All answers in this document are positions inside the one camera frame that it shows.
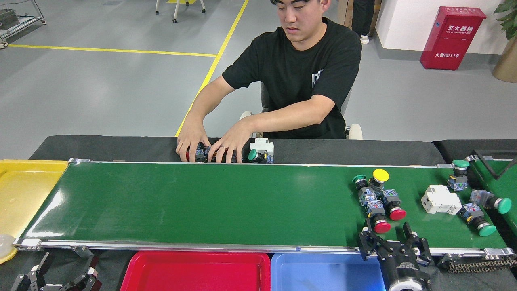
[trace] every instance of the man's arm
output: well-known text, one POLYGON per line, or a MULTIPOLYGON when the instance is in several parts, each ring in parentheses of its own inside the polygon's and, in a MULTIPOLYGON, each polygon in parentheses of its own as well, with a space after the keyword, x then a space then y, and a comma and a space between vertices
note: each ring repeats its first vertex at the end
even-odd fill
POLYGON ((199 92, 178 135, 176 153, 182 162, 188 162, 186 156, 188 147, 190 147, 190 162, 194 162, 197 144, 201 141, 206 146, 210 145, 203 126, 203 119, 221 103, 226 95, 233 91, 235 89, 228 85, 222 76, 219 76, 199 92))
MULTIPOLYGON (((232 154, 237 153, 237 162, 242 160, 242 148, 254 132, 281 132, 320 124, 336 104, 323 95, 313 95, 310 100, 301 101, 287 107, 251 115, 241 119, 218 140, 208 153, 211 159, 220 147, 227 149, 226 162, 230 163, 232 154)), ((220 163, 222 155, 217 155, 220 163)))

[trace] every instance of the man's left hand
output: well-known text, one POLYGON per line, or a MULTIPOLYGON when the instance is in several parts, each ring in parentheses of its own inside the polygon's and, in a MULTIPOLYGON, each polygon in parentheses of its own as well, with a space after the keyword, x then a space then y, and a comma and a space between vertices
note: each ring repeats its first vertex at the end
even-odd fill
POLYGON ((208 160, 210 161, 217 151, 216 163, 220 163, 223 159, 223 153, 226 151, 226 163, 231 163, 235 151, 237 162, 242 163, 242 148, 248 142, 252 133, 250 117, 239 120, 221 139, 212 145, 208 152, 208 160))

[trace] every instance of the white print on t-shirt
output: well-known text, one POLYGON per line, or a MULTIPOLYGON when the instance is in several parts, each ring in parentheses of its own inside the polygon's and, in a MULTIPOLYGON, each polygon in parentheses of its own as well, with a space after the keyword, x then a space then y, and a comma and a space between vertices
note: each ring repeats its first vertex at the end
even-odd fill
POLYGON ((316 84, 316 81, 320 78, 320 75, 322 74, 323 69, 319 70, 317 73, 312 74, 312 90, 314 90, 314 84, 316 84))

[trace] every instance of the red tray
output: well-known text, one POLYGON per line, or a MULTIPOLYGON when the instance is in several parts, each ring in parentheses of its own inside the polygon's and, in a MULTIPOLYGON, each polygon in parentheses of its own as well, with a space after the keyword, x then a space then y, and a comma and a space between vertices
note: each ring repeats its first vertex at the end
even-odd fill
POLYGON ((267 254, 140 251, 120 291, 270 291, 267 254))

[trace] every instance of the white wall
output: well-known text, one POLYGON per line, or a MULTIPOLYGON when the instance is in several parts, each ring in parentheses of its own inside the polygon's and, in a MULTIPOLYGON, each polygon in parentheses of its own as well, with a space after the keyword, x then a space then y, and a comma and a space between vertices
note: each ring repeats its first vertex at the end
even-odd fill
POLYGON ((478 7, 487 16, 468 53, 501 54, 507 40, 493 12, 504 0, 383 0, 375 29, 385 49, 423 51, 440 6, 478 7))

